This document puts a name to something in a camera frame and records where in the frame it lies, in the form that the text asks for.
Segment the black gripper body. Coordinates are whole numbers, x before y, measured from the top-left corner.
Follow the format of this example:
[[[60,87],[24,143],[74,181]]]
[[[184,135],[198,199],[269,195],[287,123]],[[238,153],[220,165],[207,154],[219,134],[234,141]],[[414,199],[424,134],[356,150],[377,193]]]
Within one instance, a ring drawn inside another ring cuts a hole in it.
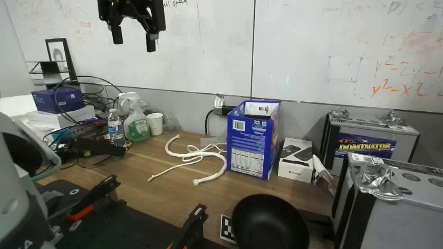
[[[146,31],[166,29],[164,0],[97,0],[99,17],[118,30],[125,17],[136,19]]]

